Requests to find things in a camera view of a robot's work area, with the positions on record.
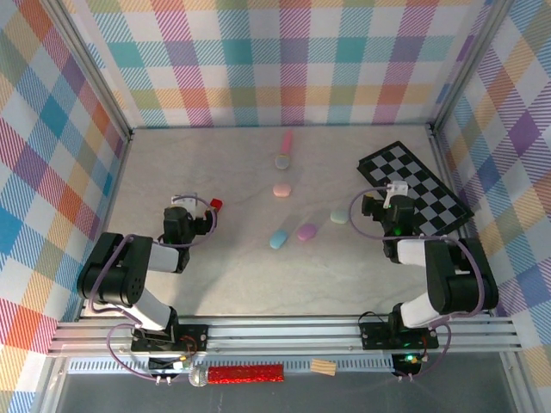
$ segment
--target checkered board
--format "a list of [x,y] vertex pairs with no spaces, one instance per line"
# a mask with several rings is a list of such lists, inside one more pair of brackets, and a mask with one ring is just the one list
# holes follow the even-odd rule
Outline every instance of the checkered board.
[[360,173],[374,187],[406,181],[415,200],[414,228],[425,235],[449,234],[464,225],[473,212],[404,144],[397,141],[360,160]]

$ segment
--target cable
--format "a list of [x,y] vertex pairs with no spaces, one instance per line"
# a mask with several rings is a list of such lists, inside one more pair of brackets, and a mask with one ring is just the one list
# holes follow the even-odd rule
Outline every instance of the cable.
[[[455,313],[449,314],[448,317],[447,317],[447,320],[449,320],[452,317],[473,317],[473,316],[476,316],[482,310],[482,307],[484,306],[484,281],[482,280],[482,273],[480,272],[480,268],[477,265],[476,261],[474,260],[473,255],[471,254],[471,252],[467,249],[467,247],[465,245],[463,245],[462,243],[459,242],[459,240],[453,239],[453,238],[450,238],[450,237],[447,237],[447,236],[426,236],[426,235],[420,235],[420,236],[415,236],[414,235],[414,236],[407,236],[407,237],[378,237],[376,235],[371,235],[371,234],[368,234],[367,232],[364,232],[364,231],[360,230],[360,228],[358,228],[358,226],[354,223],[354,220],[352,219],[352,207],[354,206],[356,201],[361,196],[364,196],[365,194],[367,194],[369,192],[385,191],[385,190],[387,190],[387,187],[370,188],[370,189],[367,189],[367,190],[363,190],[362,192],[357,194],[352,199],[352,202],[350,203],[349,208],[348,208],[348,214],[349,214],[349,217],[350,217],[350,224],[352,225],[352,228],[354,228],[356,230],[356,232],[363,235],[364,237],[367,237],[369,239],[374,239],[375,241],[397,241],[397,240],[402,240],[402,239],[424,239],[426,241],[449,240],[449,241],[455,243],[460,248],[461,252],[465,255],[465,257],[467,258],[469,264],[473,268],[474,276],[476,278],[476,285],[478,287],[478,292],[479,292],[479,299],[478,299],[478,302],[477,302],[476,306],[474,307],[474,309],[471,312],[468,312],[468,313],[455,312]],[[434,324],[434,325],[432,325],[432,327],[436,328],[438,325],[442,325],[442,324]]]
[[107,333],[107,340],[106,340],[107,341],[107,350],[109,351],[109,354],[111,354],[111,357],[113,357],[113,360],[115,360],[115,362],[119,366],[124,368],[127,372],[132,373],[134,376],[138,376],[142,379],[157,382],[157,379],[154,378],[153,376],[151,376],[150,374],[145,374],[145,373],[139,372],[139,371],[134,370],[133,368],[127,366],[126,364],[124,364],[122,362],[122,360],[119,357],[116,356],[115,352],[111,348],[111,337],[113,336],[113,333],[115,332],[115,330],[133,329],[133,328],[135,328],[135,326],[133,324],[123,323],[123,324],[117,324],[115,327],[113,327],[111,330],[109,330],[109,333]]
[[205,236],[199,240],[195,241],[194,243],[161,243],[158,239],[158,244],[163,247],[171,247],[171,248],[189,248],[189,247],[196,247],[197,245],[200,245],[207,241],[211,235],[214,233],[214,229],[216,228],[216,220],[217,220],[217,214],[216,211],[210,206],[208,202],[203,200],[202,198],[199,198],[196,195],[180,195],[172,199],[174,202],[175,200],[198,200],[201,204],[204,204],[207,207],[208,211],[211,211],[213,213],[213,224],[210,225],[210,230],[205,234]]
[[423,342],[423,355],[421,356],[421,360],[427,355],[429,352],[429,344],[427,343],[427,339],[424,338],[424,336],[421,336],[421,341]]
[[[363,235],[364,237],[367,237],[369,239],[374,239],[376,241],[397,241],[397,240],[402,240],[402,239],[423,239],[423,240],[427,240],[427,241],[449,240],[449,241],[455,243],[455,245],[457,245],[460,248],[461,252],[467,258],[469,264],[471,265],[471,268],[474,271],[474,276],[476,278],[476,285],[478,287],[479,299],[478,299],[478,302],[477,302],[476,306],[474,307],[474,309],[471,312],[468,312],[468,313],[455,312],[455,313],[449,314],[445,319],[439,320],[437,323],[429,324],[429,327],[431,327],[434,330],[436,330],[436,327],[439,327],[439,326],[445,327],[446,330],[448,331],[448,340],[446,341],[446,345],[444,346],[444,349],[443,349],[442,353],[437,357],[436,361],[432,365],[430,365],[430,367],[428,369],[423,370],[423,372],[420,372],[415,376],[416,378],[419,378],[419,377],[423,377],[425,374],[427,374],[427,373],[431,372],[432,370],[434,370],[442,362],[442,359],[446,355],[446,353],[448,353],[449,345],[451,344],[452,333],[451,333],[451,328],[449,327],[449,325],[446,322],[449,321],[452,317],[461,317],[461,318],[474,317],[482,310],[482,307],[484,306],[484,295],[485,295],[484,281],[482,280],[482,273],[480,272],[480,268],[479,268],[478,264],[476,263],[476,261],[474,260],[473,255],[468,250],[468,248],[465,245],[463,245],[462,243],[460,243],[459,240],[457,240],[457,239],[453,239],[453,238],[450,238],[450,237],[447,237],[447,236],[425,236],[425,235],[407,236],[407,237],[378,237],[378,236],[371,235],[371,234],[368,234],[367,232],[364,232],[364,231],[360,230],[360,228],[358,228],[358,226],[355,224],[354,220],[352,219],[352,207],[354,206],[356,201],[361,196],[364,196],[365,194],[370,193],[370,192],[374,192],[374,191],[386,191],[386,190],[387,190],[387,187],[369,188],[368,190],[364,190],[364,191],[360,192],[359,194],[357,194],[352,199],[352,201],[350,202],[349,208],[348,208],[348,214],[349,214],[350,224],[352,225],[352,228],[354,228],[354,230],[356,230],[356,232],[358,232],[360,235]],[[399,372],[399,371],[396,371],[396,372],[398,374],[401,373],[402,375],[406,376],[402,372]]]
[[[432,370],[436,369],[440,363],[442,363],[442,360],[444,358],[444,356],[446,355],[446,353],[448,353],[448,350],[449,350],[449,346],[451,344],[451,328],[449,327],[449,324],[447,323],[444,323],[442,324],[442,327],[445,327],[446,330],[448,331],[448,338],[446,340],[446,344],[444,345],[444,348],[442,350],[442,353],[440,353],[440,355],[438,355],[438,357],[436,358],[435,362],[432,363],[430,365],[429,368],[426,368],[424,369],[422,372],[420,373],[417,373],[415,376],[412,376],[414,377],[415,379],[419,379],[423,376],[425,376],[425,374],[428,374],[430,373]],[[401,376],[404,376],[404,377],[409,377],[407,374],[401,372],[400,370],[394,370],[397,374],[401,375]]]
[[124,317],[128,318],[131,321],[134,321],[136,324],[141,324],[141,321],[139,321],[135,316],[130,314],[128,311],[123,310],[119,307],[109,307],[109,308],[102,308],[102,309],[96,309],[94,307],[94,301],[96,300],[97,292],[100,288],[100,285],[102,284],[103,279],[107,276],[107,273],[109,269],[113,266],[115,263],[117,257],[121,254],[122,249],[127,243],[132,242],[134,235],[128,234],[126,235],[121,243],[117,246],[115,251],[113,252],[113,255],[107,260],[105,265],[102,268],[102,271],[97,276],[96,281],[94,282],[94,285],[92,286],[92,289],[90,290],[90,296],[88,297],[88,308],[89,310],[94,314],[103,314],[104,312],[118,312],[119,314],[123,315]]
[[385,320],[383,320],[378,314],[375,314],[374,312],[372,311],[365,311],[359,318],[358,318],[358,325],[360,325],[360,321],[362,320],[362,318],[364,318],[365,316],[367,316],[368,314],[373,314],[374,316],[376,316],[377,318],[379,318],[379,320],[385,324]]
[[[179,197],[175,198],[174,200],[182,200],[182,199],[188,199],[188,198],[198,200],[199,202],[202,202],[203,204],[205,204],[207,206],[207,209],[211,209],[211,206],[205,200],[203,200],[202,198],[199,198],[197,196],[183,195],[183,196],[179,196]],[[214,228],[216,227],[216,219],[217,219],[216,212],[213,211],[213,224],[211,225],[210,230],[207,232],[207,234],[205,235],[205,237],[201,241],[198,241],[196,243],[189,243],[189,244],[159,243],[159,245],[165,246],[165,247],[171,247],[171,248],[189,248],[189,247],[194,247],[196,245],[199,245],[200,243],[204,243],[213,234]],[[111,257],[105,263],[105,266],[102,268],[102,271],[97,276],[96,281],[94,282],[94,285],[92,286],[92,289],[90,290],[90,296],[88,298],[88,308],[94,314],[103,314],[104,312],[112,312],[112,311],[118,312],[121,315],[123,315],[124,317],[128,318],[130,321],[133,321],[135,323],[135,324],[129,324],[129,323],[117,324],[115,327],[113,327],[109,331],[109,333],[107,334],[107,339],[106,339],[107,349],[109,351],[109,354],[111,354],[111,357],[113,357],[113,360],[115,360],[115,362],[119,366],[121,366],[122,368],[124,368],[128,372],[130,372],[130,373],[134,374],[135,376],[138,376],[142,379],[147,379],[147,380],[150,380],[150,381],[158,382],[158,380],[156,378],[154,378],[153,376],[151,376],[149,374],[138,372],[137,370],[134,370],[131,367],[124,364],[122,362],[122,360],[119,359],[115,355],[115,352],[111,348],[111,337],[113,336],[115,330],[119,330],[119,329],[123,329],[123,328],[139,330],[140,327],[141,327],[141,321],[139,319],[137,319],[135,316],[133,316],[132,314],[130,314],[129,312],[127,312],[127,311],[125,311],[125,310],[123,310],[119,307],[115,307],[115,308],[109,307],[109,308],[102,308],[102,309],[96,309],[94,307],[94,301],[96,300],[96,295],[97,295],[97,292],[99,290],[100,285],[102,284],[103,279],[107,276],[107,273],[108,273],[109,269],[113,266],[113,264],[115,263],[117,257],[121,254],[121,252],[122,252],[123,248],[125,247],[125,245],[127,243],[132,242],[133,237],[134,237],[133,234],[126,235],[122,239],[121,243],[119,243],[119,245],[117,246],[115,251],[113,252],[113,255],[111,255]],[[197,353],[197,349],[198,349],[197,348],[197,342],[191,336],[184,336],[184,337],[182,337],[182,339],[185,338],[185,337],[187,337],[188,339],[191,339],[191,341],[193,341],[193,343],[195,345],[195,352],[191,355],[191,357],[192,357],[193,355],[195,355]]]

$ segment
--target plaid wallpaper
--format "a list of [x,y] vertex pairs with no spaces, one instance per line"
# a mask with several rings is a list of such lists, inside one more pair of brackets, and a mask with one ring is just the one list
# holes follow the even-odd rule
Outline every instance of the plaid wallpaper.
[[39,1],[0,0],[0,412],[33,402],[124,145]]
[[516,0],[443,143],[551,411],[551,0]]
[[148,127],[425,123],[491,2],[65,0]]

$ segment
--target pink marker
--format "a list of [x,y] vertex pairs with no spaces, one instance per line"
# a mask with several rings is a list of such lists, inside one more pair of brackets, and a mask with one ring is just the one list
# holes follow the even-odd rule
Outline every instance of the pink marker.
[[291,163],[291,144],[293,143],[293,131],[289,129],[283,137],[282,153],[275,157],[275,166],[279,170],[286,170]]

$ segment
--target red glitter strip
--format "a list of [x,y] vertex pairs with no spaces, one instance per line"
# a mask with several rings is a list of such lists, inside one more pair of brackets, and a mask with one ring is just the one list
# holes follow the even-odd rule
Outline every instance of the red glitter strip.
[[283,381],[283,365],[210,367],[208,383],[225,385],[235,383],[263,383]]

